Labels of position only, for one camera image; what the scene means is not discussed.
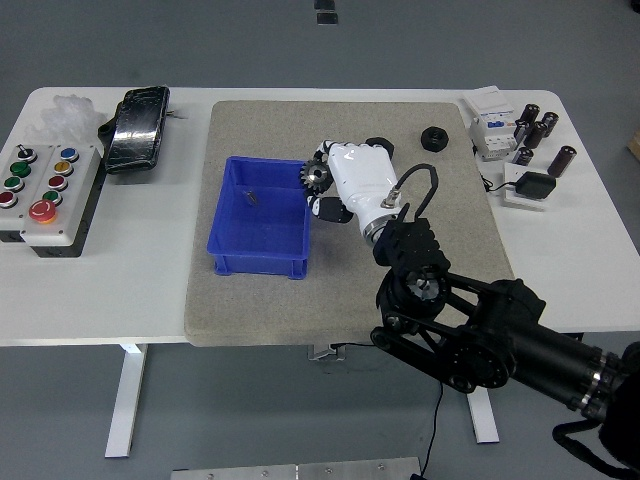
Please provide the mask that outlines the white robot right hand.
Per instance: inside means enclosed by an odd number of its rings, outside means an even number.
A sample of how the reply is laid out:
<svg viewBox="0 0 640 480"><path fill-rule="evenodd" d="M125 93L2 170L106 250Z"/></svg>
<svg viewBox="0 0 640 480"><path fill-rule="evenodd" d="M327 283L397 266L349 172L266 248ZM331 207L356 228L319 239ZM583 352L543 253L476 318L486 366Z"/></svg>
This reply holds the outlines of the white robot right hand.
<svg viewBox="0 0 640 480"><path fill-rule="evenodd" d="M384 139L364 144L323 141L299 172L312 214L333 223L356 218L362 237L374 245L400 211L392 150Z"/></svg>

